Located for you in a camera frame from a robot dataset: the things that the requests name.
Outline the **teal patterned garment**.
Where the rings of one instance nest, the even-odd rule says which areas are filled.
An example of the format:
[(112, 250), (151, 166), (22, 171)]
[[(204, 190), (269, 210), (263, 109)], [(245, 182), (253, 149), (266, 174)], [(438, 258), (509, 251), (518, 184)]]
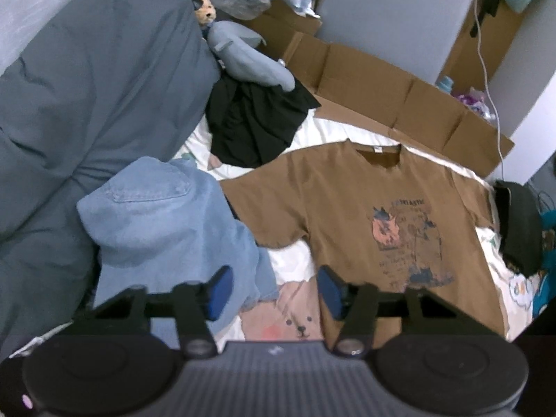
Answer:
[(539, 287), (533, 299), (532, 316), (536, 319), (555, 298), (555, 211), (541, 215), (543, 237), (543, 263), (539, 270)]

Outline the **light blue denim garment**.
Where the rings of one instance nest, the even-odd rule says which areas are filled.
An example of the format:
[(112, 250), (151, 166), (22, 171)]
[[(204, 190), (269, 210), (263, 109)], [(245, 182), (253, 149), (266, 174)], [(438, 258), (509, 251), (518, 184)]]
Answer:
[(224, 317), (275, 299), (270, 255), (231, 210), (220, 183), (183, 159), (141, 157), (77, 203), (100, 248), (94, 303), (132, 285), (165, 293), (179, 283), (206, 283), (230, 267)]

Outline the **leopard plush toy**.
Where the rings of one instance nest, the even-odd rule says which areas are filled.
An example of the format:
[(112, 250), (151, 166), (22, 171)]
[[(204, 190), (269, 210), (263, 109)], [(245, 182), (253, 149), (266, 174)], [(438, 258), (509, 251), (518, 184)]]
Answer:
[(207, 27), (216, 20), (216, 9), (211, 0), (191, 0), (194, 12), (201, 27)]

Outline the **brown cardboard sheet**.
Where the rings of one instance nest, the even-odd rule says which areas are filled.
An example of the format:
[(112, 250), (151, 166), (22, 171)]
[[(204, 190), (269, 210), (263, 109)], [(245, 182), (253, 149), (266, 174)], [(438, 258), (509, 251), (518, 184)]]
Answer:
[(286, 66), (322, 104), (318, 115), (420, 148), (482, 178), (514, 143), (448, 93), (373, 55), (317, 38), (320, 21), (278, 1), (245, 24), (260, 51)]

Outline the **blue bottle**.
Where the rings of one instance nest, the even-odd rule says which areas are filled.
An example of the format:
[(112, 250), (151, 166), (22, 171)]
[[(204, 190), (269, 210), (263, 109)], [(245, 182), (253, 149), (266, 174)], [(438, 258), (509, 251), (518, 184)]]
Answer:
[(440, 77), (435, 85), (445, 93), (452, 93), (454, 81), (447, 75)]

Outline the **grey plush toy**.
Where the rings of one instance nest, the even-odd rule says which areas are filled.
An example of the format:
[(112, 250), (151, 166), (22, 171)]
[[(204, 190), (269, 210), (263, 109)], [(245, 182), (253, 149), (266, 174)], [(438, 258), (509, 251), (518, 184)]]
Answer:
[(266, 41), (247, 26), (231, 21), (214, 22), (206, 41), (231, 77), (264, 87), (280, 87), (284, 92), (295, 89), (294, 75), (285, 65), (257, 50)]

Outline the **brown t-shirt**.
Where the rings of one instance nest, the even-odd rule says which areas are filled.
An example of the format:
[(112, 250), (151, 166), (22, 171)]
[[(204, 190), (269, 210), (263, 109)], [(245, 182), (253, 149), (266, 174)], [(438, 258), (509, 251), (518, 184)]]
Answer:
[(499, 294), (477, 231), (489, 190), (402, 145), (343, 141), (282, 154), (221, 182), (262, 247), (303, 240), (317, 267), (384, 292), (427, 288), (497, 334)]

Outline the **purple snack package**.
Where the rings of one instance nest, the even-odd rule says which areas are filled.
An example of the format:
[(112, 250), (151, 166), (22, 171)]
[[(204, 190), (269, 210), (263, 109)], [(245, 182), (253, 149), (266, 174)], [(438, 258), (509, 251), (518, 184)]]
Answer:
[(495, 113), (488, 106), (487, 96), (483, 91), (470, 87), (467, 92), (459, 93), (455, 98), (487, 122), (496, 122)]

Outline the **black garment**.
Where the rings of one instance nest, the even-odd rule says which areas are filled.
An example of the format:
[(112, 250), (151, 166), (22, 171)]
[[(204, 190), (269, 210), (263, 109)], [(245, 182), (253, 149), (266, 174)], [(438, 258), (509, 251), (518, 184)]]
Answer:
[(205, 108), (211, 154), (226, 165), (256, 169), (290, 147), (319, 101), (300, 81), (285, 92), (223, 73)]

